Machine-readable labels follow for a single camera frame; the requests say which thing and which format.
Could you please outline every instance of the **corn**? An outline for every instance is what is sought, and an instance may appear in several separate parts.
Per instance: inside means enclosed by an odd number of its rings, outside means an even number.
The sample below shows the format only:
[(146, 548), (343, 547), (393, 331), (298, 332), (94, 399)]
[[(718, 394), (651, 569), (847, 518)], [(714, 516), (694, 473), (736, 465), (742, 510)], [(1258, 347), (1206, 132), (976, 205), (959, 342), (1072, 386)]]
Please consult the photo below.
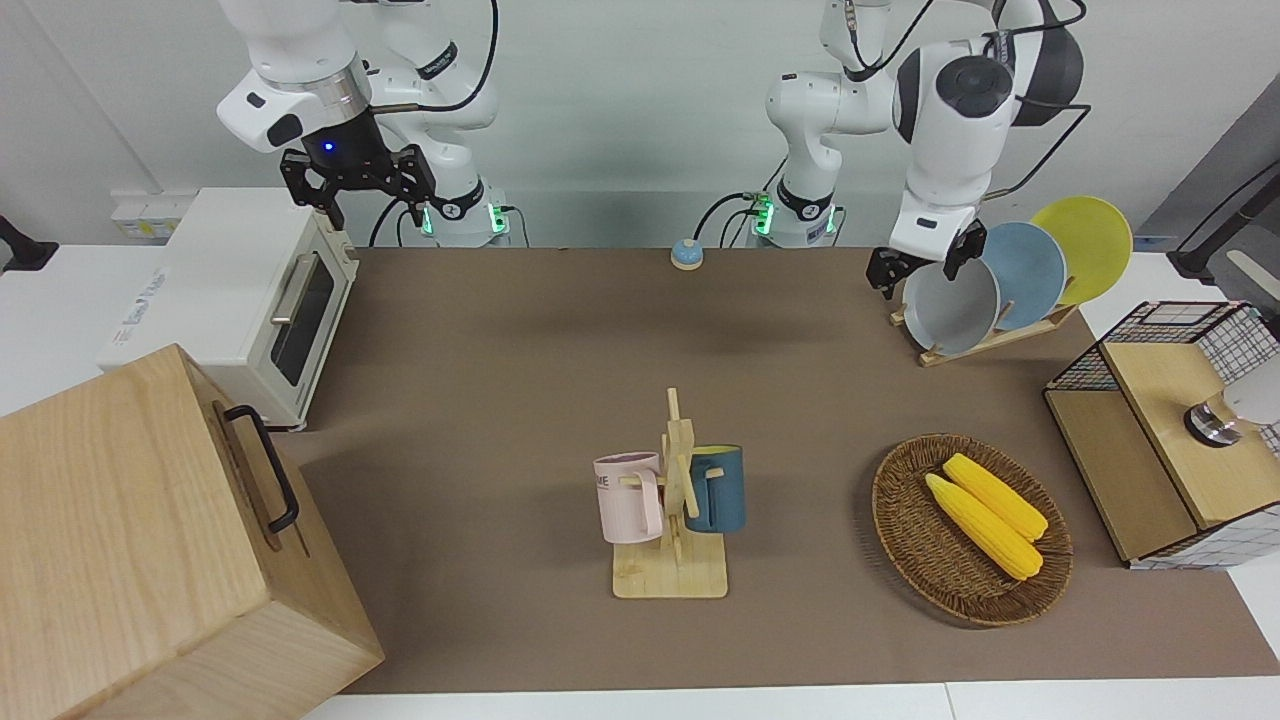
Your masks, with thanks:
[(1039, 573), (1044, 557), (1027, 538), (1019, 536), (978, 498), (963, 487), (950, 483), (933, 473), (924, 475), (938, 506), (969, 536), (987, 557), (1009, 573), (1015, 580), (1025, 580)]
[(1044, 530), (1048, 529), (1048, 520), (1044, 519), (1044, 515), (1041, 515), (1041, 511), (1032, 507), (1032, 503), (1027, 502), (1014, 488), (974, 462), (968, 455), (960, 452), (952, 455), (951, 460), (942, 464), (942, 469), (957, 486), (969, 491), (969, 495), (977, 497), (1001, 520), (1009, 523), (1009, 527), (1018, 534), (1030, 542), (1044, 537)]

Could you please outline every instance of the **mug rack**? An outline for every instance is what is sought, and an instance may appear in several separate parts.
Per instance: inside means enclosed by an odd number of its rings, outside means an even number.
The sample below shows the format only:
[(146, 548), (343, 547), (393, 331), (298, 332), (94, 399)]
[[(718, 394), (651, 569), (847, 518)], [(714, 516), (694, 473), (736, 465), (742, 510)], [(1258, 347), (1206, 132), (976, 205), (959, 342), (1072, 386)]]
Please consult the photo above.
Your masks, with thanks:
[[(1071, 282), (1075, 278), (1066, 279), (1066, 284), (1062, 287), (1064, 292), (1066, 291), (1068, 287), (1071, 287)], [(943, 363), (950, 363), (952, 360), (959, 360), (961, 357), (969, 357), (970, 355), (977, 355), (979, 352), (986, 352), (996, 347), (1002, 347), (1011, 342), (1018, 342), (1020, 340), (1027, 340), (1029, 337), (1036, 337), (1038, 334), (1044, 334), (1047, 332), (1056, 331), (1057, 328), (1062, 327), (1062, 323), (1070, 319), (1070, 316), (1074, 315), (1079, 307), (1080, 307), (1079, 305), (1059, 305), (1043, 319), (1030, 325), (1027, 325), (1025, 328), (1018, 328), (1016, 331), (1000, 331), (992, 328), (992, 331), (987, 334), (986, 338), (983, 338), (982, 342), (979, 342), (978, 345), (973, 346), (972, 348), (964, 352), (956, 352), (954, 355), (942, 355), (941, 352), (937, 351), (938, 350), (937, 346), (928, 347), (924, 350), (924, 352), (920, 354), (920, 356), (918, 357), (918, 363), (920, 364), (922, 368), (933, 368), (934, 365), (941, 365)], [(1004, 307), (1000, 309), (1000, 315), (996, 318), (996, 324), (1000, 324), (1000, 320), (1005, 319), (1005, 315), (1007, 315), (1009, 311), (1012, 309), (1014, 309), (1014, 301), (1012, 300), (1006, 301)], [(906, 304), (904, 302), (901, 306), (899, 306), (897, 310), (891, 313), (888, 319), (890, 323), (892, 323), (895, 327), (901, 327), (906, 324)]]
[[(667, 413), (662, 475), (658, 477), (666, 515), (662, 537), (613, 546), (613, 594), (623, 600), (724, 597), (728, 594), (724, 536), (685, 528), (686, 510), (690, 518), (700, 514), (689, 475), (694, 421), (680, 416), (680, 397), (673, 387), (667, 388)], [(622, 482), (639, 484), (640, 478), (623, 478)]]

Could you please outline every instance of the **wicker basket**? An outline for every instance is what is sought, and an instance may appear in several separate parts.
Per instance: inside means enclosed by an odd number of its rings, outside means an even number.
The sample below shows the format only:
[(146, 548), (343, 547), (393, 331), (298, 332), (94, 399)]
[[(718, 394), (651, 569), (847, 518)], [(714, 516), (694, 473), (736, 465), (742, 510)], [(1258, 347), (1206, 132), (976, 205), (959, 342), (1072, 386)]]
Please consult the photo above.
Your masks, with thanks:
[[(924, 474), (943, 474), (942, 464), (956, 452), (995, 473), (1048, 519), (1048, 530), (1036, 541), (1044, 565), (1034, 577), (1018, 582), (1006, 575), (933, 500)], [(1007, 455), (965, 436), (922, 436), (895, 447), (876, 471), (872, 514), (902, 578), (929, 602), (977, 625), (1043, 615), (1071, 575), (1071, 536), (1053, 498)]]

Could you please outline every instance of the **table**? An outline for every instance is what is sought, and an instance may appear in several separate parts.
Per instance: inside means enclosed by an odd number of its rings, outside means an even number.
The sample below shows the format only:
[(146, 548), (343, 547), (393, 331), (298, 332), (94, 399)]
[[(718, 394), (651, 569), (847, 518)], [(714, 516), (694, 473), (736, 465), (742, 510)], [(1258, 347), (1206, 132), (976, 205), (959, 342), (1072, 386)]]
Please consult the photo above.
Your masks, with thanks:
[[(920, 369), (861, 251), (371, 251), (305, 464), (390, 660), (353, 692), (1256, 675), (1276, 661), (1224, 574), (1120, 568), (1039, 389), (1083, 323)], [(613, 600), (589, 462), (657, 446), (663, 388), (746, 448), (730, 597)], [(974, 632), (895, 587), (861, 493), (924, 432), (1005, 448), (1076, 543), (1060, 605)], [(1206, 626), (1212, 618), (1212, 632)]]
[(64, 245), (38, 273), (4, 274), (0, 416), (101, 374), (93, 359), (151, 279), (163, 251)]

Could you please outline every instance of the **oven window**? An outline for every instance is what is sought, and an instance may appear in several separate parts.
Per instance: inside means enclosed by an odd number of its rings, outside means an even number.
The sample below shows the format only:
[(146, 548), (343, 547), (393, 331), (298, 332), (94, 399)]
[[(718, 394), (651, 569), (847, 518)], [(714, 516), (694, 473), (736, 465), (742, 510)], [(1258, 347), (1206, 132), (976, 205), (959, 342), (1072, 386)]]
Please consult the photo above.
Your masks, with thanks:
[(271, 363), (293, 387), (298, 387), (298, 380), (302, 379), (302, 368), (311, 356), (311, 346), (315, 345), (316, 333), (320, 332), (320, 323), (324, 320), (330, 297), (333, 297), (333, 275), (323, 261), (316, 263), (315, 274), (311, 275), (311, 283), (302, 296), (297, 316), (292, 324), (282, 325), (276, 331), (275, 345), (271, 346)]

